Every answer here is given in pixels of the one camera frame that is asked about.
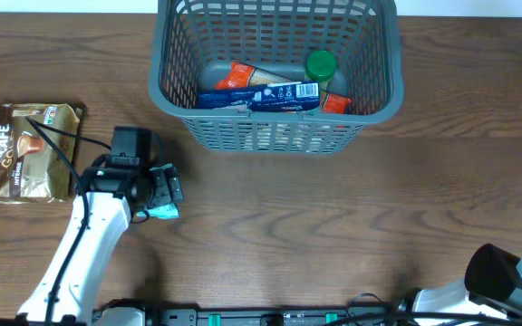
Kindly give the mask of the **blue rectangular carton box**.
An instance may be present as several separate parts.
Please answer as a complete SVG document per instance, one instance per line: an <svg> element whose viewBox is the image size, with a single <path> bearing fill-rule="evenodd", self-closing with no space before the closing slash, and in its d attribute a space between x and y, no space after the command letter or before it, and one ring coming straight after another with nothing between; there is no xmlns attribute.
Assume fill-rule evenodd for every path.
<svg viewBox="0 0 522 326"><path fill-rule="evenodd" d="M320 106L321 90L316 82L285 82L245 88L203 91L198 109L235 109L255 112L298 112Z"/></svg>

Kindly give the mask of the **orange biscuit packet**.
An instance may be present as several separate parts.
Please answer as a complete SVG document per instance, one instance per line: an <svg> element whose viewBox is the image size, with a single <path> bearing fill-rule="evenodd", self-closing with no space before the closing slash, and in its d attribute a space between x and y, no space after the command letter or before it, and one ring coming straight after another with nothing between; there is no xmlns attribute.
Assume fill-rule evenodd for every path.
<svg viewBox="0 0 522 326"><path fill-rule="evenodd" d="M291 82L291 80L248 64L232 62L227 77L219 81L215 85L215 89L227 90L281 82ZM352 100L347 97L321 90L320 111L322 113L344 114L351 102Z"/></svg>

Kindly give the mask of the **gold Nescafe coffee bag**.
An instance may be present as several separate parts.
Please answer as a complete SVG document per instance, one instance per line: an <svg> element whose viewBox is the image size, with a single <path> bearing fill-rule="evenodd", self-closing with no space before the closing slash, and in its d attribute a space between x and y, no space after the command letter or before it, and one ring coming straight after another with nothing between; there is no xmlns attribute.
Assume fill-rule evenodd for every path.
<svg viewBox="0 0 522 326"><path fill-rule="evenodd" d="M63 104L0 104L0 203L49 203L71 198L71 173L58 152L36 132L45 132L67 159L73 158L82 109Z"/></svg>

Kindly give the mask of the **teal snack packet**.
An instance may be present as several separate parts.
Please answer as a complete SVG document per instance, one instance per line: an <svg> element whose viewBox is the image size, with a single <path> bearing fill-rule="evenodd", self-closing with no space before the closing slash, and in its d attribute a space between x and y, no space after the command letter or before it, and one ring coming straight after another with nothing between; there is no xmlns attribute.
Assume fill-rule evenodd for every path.
<svg viewBox="0 0 522 326"><path fill-rule="evenodd" d="M176 204L166 204L165 206L158 206L150 208L137 213L138 218L157 218L162 220L179 218L179 208Z"/></svg>

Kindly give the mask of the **green lidded jar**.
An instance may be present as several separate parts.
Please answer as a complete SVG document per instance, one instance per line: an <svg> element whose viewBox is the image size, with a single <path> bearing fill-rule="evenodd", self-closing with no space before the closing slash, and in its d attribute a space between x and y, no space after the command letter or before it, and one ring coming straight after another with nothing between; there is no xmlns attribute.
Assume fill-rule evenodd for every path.
<svg viewBox="0 0 522 326"><path fill-rule="evenodd" d="M337 69L335 56L326 51L314 51L309 54L304 65L305 79L317 82L321 90L326 90Z"/></svg>

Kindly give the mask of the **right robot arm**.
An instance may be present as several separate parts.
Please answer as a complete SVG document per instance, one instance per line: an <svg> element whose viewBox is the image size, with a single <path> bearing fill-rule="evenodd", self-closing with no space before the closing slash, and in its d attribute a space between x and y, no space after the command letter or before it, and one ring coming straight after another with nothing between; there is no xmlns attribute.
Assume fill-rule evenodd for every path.
<svg viewBox="0 0 522 326"><path fill-rule="evenodd" d="M522 256L484 244L470 259L463 278L438 288L417 290L401 301L399 310L442 315L414 317L413 325L479 324L476 320L447 318L444 316L447 313L522 322Z"/></svg>

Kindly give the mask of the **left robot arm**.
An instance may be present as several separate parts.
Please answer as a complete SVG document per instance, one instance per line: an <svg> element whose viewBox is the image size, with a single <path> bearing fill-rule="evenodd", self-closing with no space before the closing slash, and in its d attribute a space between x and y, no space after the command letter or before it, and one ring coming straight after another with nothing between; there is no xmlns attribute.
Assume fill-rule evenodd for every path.
<svg viewBox="0 0 522 326"><path fill-rule="evenodd" d="M0 325L157 325L159 312L145 303L118 300L96 309L96 299L116 244L133 217L179 217L183 200L177 169L166 164L137 169L90 166L84 194L42 280L13 318Z"/></svg>

